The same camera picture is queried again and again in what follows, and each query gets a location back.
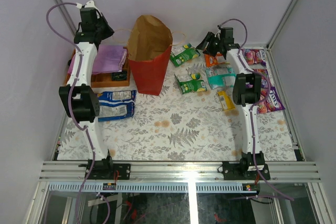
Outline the orange Fox's candy bag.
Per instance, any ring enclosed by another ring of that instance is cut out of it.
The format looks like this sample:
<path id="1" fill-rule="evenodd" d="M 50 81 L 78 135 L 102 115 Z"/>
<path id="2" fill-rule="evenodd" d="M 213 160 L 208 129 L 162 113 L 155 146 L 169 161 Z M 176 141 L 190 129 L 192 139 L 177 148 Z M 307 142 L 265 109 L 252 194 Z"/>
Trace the orange Fox's candy bag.
<path id="1" fill-rule="evenodd" d="M 217 54 L 216 56 L 205 54 L 204 57 L 205 57 L 205 63 L 206 63 L 207 68 L 217 66 L 217 65 L 228 64 L 228 61 L 221 54 Z"/>

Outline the green snack packet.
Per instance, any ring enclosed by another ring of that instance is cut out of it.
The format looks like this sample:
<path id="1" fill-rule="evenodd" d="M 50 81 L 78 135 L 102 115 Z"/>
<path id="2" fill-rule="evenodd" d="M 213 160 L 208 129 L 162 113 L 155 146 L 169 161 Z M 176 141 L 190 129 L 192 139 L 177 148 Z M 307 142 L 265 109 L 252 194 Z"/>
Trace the green snack packet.
<path id="1" fill-rule="evenodd" d="M 199 72 L 175 75 L 175 80 L 182 94 L 207 91 L 206 83 Z"/>
<path id="2" fill-rule="evenodd" d="M 191 44 L 184 44 L 173 47 L 170 54 L 170 61 L 175 67 L 200 56 L 199 51 Z"/>

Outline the teal candy bag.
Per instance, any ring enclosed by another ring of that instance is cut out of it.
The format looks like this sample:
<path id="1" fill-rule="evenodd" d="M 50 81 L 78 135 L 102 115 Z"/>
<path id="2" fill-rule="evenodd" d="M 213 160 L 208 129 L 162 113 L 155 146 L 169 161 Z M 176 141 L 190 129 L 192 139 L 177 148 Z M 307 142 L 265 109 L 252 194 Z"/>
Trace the teal candy bag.
<path id="1" fill-rule="evenodd" d="M 213 66 L 206 68 L 205 73 L 208 84 L 212 90 L 220 87 L 234 87 L 236 74 L 232 67 Z"/>

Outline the red paper bag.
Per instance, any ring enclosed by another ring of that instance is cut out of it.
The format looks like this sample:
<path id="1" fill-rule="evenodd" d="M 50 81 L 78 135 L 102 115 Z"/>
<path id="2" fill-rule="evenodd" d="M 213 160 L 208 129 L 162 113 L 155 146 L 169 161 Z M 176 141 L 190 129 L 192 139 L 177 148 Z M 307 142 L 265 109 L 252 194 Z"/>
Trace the red paper bag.
<path id="1" fill-rule="evenodd" d="M 173 32 L 158 18 L 141 15 L 132 29 L 119 28 L 114 32 L 129 31 L 125 42 L 128 63 L 139 93 L 158 96 L 170 60 Z"/>

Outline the white Fox's candy bag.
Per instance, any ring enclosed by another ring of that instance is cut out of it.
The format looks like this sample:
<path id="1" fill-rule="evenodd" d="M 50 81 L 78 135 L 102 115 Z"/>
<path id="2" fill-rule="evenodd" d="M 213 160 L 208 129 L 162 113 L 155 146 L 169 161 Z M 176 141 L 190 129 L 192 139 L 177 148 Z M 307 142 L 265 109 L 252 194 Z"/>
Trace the white Fox's candy bag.
<path id="1" fill-rule="evenodd" d="M 243 56 L 248 65 L 266 66 L 266 53 L 263 49 L 243 49 Z"/>

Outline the yellow snack bar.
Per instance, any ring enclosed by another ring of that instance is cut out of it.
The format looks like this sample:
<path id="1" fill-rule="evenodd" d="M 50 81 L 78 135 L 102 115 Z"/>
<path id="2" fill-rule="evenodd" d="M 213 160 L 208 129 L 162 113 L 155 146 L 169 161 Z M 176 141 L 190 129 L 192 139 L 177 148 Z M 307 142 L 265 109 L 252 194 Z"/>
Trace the yellow snack bar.
<path id="1" fill-rule="evenodd" d="M 231 98 L 225 91 L 218 91 L 217 95 L 223 111 L 229 111 L 235 109 L 235 105 L 233 104 Z"/>

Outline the blue Doritos chip bag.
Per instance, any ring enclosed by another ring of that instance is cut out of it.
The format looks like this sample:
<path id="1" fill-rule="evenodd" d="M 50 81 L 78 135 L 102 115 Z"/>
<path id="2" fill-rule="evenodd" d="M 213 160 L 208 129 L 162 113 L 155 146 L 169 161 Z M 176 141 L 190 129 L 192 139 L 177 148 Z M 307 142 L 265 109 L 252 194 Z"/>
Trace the blue Doritos chip bag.
<path id="1" fill-rule="evenodd" d="M 136 90 L 104 91 L 98 93 L 99 122 L 132 118 L 135 114 Z"/>

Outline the purple Fox's candy bag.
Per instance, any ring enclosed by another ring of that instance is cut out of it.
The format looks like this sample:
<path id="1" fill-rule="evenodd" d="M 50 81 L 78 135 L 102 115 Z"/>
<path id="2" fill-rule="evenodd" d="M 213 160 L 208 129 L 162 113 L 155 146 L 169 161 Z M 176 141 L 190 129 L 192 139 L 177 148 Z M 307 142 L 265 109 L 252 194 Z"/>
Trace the purple Fox's candy bag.
<path id="1" fill-rule="evenodd" d="M 285 106 L 280 101 L 275 87 L 271 87 L 268 98 L 258 104 L 257 112 L 259 114 L 266 114 L 269 112 L 282 111 Z"/>
<path id="2" fill-rule="evenodd" d="M 253 71 L 260 73 L 261 77 L 261 87 L 266 89 L 269 87 L 267 79 L 269 79 L 269 74 L 267 69 L 253 69 Z"/>

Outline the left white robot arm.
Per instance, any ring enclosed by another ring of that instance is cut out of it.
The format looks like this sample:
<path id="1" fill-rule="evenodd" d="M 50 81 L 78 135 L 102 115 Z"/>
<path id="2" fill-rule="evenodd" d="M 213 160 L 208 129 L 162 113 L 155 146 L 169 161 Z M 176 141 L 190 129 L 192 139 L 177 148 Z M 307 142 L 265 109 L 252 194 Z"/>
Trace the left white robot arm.
<path id="1" fill-rule="evenodd" d="M 73 67 L 66 85 L 59 88 L 59 96 L 68 117 L 87 140 L 89 165 L 96 167 L 103 179 L 109 179 L 114 175 L 115 166 L 99 129 L 100 104 L 91 87 L 91 76 L 100 43 L 114 31 L 94 5 L 79 5 L 79 10 L 81 22 L 72 41 Z"/>

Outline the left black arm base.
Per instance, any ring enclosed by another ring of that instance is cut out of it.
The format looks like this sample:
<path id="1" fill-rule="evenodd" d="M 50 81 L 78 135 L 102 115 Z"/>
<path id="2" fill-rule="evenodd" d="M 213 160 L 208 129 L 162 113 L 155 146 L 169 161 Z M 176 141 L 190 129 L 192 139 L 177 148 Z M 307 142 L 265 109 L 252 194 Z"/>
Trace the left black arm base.
<path id="1" fill-rule="evenodd" d="M 95 180 L 129 180 L 131 164 L 114 163 L 108 156 L 100 161 L 95 161 L 88 179 Z"/>

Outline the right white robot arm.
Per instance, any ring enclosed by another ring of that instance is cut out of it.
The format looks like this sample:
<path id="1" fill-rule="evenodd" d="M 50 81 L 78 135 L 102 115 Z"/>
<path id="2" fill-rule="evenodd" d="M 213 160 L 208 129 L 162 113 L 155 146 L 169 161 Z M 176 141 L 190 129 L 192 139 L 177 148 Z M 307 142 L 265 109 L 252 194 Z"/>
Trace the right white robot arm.
<path id="1" fill-rule="evenodd" d="M 251 179 L 263 169 L 265 159 L 257 133 L 257 103 L 261 95 L 259 73 L 253 71 L 242 54 L 239 44 L 234 43 L 233 28 L 220 28 L 216 35 L 209 31 L 196 47 L 204 54 L 221 54 L 233 68 L 236 78 L 233 88 L 233 102 L 242 115 L 243 151 L 239 172 L 245 179 Z"/>

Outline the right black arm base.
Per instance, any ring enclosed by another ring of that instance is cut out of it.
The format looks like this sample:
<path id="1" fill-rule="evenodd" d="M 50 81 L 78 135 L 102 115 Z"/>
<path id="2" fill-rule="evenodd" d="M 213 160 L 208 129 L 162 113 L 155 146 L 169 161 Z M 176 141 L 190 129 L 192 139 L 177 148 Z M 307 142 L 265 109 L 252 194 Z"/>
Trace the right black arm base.
<path id="1" fill-rule="evenodd" d="M 255 154 L 256 164 L 259 172 L 265 180 L 270 180 L 270 172 L 268 165 L 265 163 L 264 154 L 262 152 Z M 222 173 L 225 180 L 255 180 L 257 176 L 262 177 L 256 170 L 252 153 L 242 153 L 242 158 L 237 162 L 222 162 Z"/>

